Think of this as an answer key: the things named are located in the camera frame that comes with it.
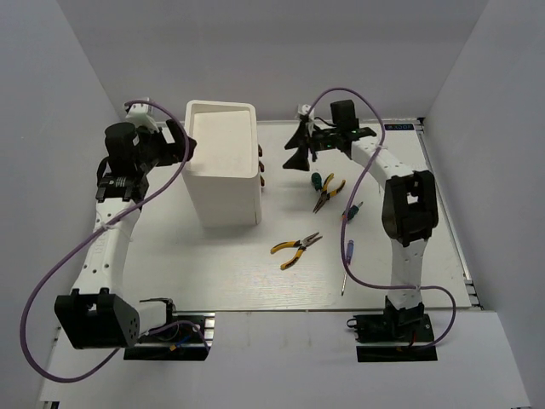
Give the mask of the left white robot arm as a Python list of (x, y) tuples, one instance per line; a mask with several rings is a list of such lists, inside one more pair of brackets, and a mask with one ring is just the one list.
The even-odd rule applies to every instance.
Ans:
[(173, 138), (161, 128), (113, 124), (105, 130), (107, 155), (97, 169), (95, 232), (69, 294), (58, 296), (54, 312), (75, 349), (125, 349), (155, 333), (170, 340), (180, 330), (173, 302), (155, 297), (129, 303), (123, 271), (135, 224), (149, 188), (148, 174), (191, 158), (197, 143), (170, 119)]

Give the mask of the green orange stubby screwdriver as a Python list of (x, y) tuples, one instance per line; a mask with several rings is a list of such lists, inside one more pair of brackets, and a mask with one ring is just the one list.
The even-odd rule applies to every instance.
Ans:
[(353, 204), (348, 210), (345, 210), (341, 217), (343, 220), (346, 220), (347, 222), (350, 222), (358, 213), (363, 205), (362, 202), (359, 202), (357, 204)]

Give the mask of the white drawer cabinet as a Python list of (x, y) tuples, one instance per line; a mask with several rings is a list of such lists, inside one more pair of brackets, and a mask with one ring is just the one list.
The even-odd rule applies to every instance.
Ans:
[(185, 126), (197, 146), (182, 176), (201, 225), (259, 224), (261, 169), (255, 108), (248, 103), (189, 101)]

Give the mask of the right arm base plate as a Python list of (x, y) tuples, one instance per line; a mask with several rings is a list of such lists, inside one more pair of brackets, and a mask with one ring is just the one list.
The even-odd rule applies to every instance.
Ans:
[(438, 360), (433, 328), (428, 314), (400, 335), (393, 335), (382, 314), (359, 314), (347, 320), (356, 340), (358, 363), (409, 363)]

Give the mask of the yellow needle-nose pliers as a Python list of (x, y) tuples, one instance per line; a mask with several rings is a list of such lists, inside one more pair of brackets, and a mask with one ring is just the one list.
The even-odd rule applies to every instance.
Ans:
[(284, 249), (291, 249), (291, 248), (296, 249), (294, 256), (290, 258), (289, 261), (284, 262), (283, 264), (280, 265), (281, 270), (286, 270), (286, 269), (292, 268), (295, 264), (297, 264), (298, 261), (301, 259), (301, 256), (303, 255), (303, 253), (307, 250), (307, 248), (321, 239), (322, 239), (322, 236), (320, 235), (320, 233), (316, 232), (316, 233), (310, 234), (309, 236), (303, 239), (298, 239), (295, 241), (284, 241), (284, 242), (278, 243), (277, 245), (271, 248), (270, 253), (275, 254), (276, 252), (284, 250)]
[(346, 181), (342, 180), (341, 184), (333, 189), (329, 190), (330, 182), (334, 179), (334, 174), (330, 173), (325, 178), (322, 177), (323, 187), (320, 191), (315, 191), (320, 193), (320, 196), (317, 200), (316, 205), (314, 205), (313, 213), (318, 213), (324, 205), (333, 197), (335, 197), (346, 185)]

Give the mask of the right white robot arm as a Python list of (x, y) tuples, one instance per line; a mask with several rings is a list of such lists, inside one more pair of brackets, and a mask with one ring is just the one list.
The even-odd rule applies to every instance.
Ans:
[(309, 105), (298, 108), (299, 125), (285, 144), (295, 153), (283, 165), (287, 170), (309, 171), (317, 153), (336, 149), (353, 162), (368, 165), (383, 189), (381, 223), (392, 243), (391, 284), (384, 309), (386, 333), (405, 339), (422, 320), (422, 258), (439, 222), (435, 180), (428, 170), (413, 170), (390, 153), (381, 137), (360, 127), (353, 101), (330, 104), (333, 125), (321, 129)]

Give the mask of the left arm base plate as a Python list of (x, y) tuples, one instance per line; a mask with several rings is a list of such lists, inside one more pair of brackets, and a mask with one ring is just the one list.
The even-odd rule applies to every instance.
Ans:
[(174, 312), (173, 327), (143, 337), (125, 349), (126, 361), (203, 362), (208, 358), (215, 332), (215, 313)]

